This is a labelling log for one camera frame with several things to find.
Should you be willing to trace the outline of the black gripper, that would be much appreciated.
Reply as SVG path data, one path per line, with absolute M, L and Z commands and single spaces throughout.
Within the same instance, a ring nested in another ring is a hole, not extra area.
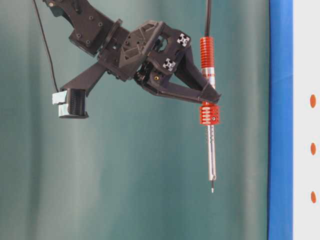
M 217 103 L 221 95 L 194 64 L 190 37 L 162 21 L 129 32 L 119 21 L 104 28 L 98 62 L 116 78 L 134 79 L 151 94 L 193 103 Z

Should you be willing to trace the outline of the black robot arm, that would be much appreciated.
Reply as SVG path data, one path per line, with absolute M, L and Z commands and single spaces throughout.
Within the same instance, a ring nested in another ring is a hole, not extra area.
M 97 63 L 66 83 L 62 90 L 82 96 L 103 74 L 135 80 L 145 91 L 194 103 L 217 103 L 220 95 L 195 66 L 191 38 L 162 21 L 149 20 L 133 31 L 99 12 L 86 0 L 48 0 L 54 16 L 73 26 L 69 40 Z

